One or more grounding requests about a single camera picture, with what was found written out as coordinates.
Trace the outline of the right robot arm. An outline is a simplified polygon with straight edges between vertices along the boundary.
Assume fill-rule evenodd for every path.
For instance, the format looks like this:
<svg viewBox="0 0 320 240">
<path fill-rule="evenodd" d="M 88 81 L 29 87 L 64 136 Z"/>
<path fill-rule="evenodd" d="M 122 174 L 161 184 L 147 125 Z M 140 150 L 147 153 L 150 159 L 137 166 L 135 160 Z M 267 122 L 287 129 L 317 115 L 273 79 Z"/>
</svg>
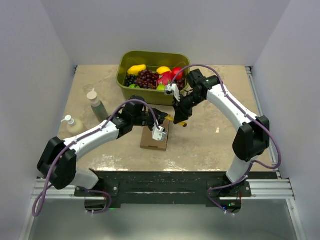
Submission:
<svg viewBox="0 0 320 240">
<path fill-rule="evenodd" d="M 227 90 L 217 72 L 205 77 L 196 69 L 190 71 L 186 78 L 191 87 L 191 92 L 186 96 L 180 94 L 174 82 L 165 88 L 167 94 L 173 94 L 173 122 L 178 124 L 188 120 L 193 114 L 193 108 L 204 101 L 215 105 L 231 122 L 236 130 L 232 143 L 235 157 L 223 177 L 222 186 L 215 186 L 212 190 L 233 197 L 241 190 L 258 156 L 270 146 L 270 121 L 266 116 L 257 116 L 245 108 Z"/>
</svg>

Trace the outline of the brown cardboard express box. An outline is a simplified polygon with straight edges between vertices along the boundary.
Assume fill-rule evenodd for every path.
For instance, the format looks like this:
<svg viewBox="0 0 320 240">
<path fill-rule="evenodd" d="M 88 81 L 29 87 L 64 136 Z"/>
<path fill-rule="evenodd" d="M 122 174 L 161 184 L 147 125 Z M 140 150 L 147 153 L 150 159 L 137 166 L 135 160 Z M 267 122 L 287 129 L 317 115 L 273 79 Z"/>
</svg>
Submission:
<svg viewBox="0 0 320 240">
<path fill-rule="evenodd" d="M 157 141 L 153 139 L 152 132 L 145 126 L 142 131 L 140 147 L 146 150 L 166 151 L 168 147 L 170 121 L 166 119 L 161 125 L 165 128 L 165 138 L 163 141 Z"/>
</svg>

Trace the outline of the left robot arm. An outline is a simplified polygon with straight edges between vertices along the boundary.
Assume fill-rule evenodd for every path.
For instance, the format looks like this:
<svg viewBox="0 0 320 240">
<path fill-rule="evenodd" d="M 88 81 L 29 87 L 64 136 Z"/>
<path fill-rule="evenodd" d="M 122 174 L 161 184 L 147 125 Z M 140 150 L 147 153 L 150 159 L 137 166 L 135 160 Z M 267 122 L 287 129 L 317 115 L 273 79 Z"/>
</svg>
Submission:
<svg viewBox="0 0 320 240">
<path fill-rule="evenodd" d="M 64 140 L 51 138 L 37 164 L 45 177 L 45 186 L 52 185 L 57 190 L 75 186 L 99 196 L 104 184 L 97 173 L 79 168 L 77 162 L 101 145 L 130 133 L 135 126 L 148 127 L 155 141 L 164 141 L 166 130 L 162 124 L 167 116 L 143 100 L 131 99 L 122 103 L 107 120 L 84 133 Z"/>
</svg>

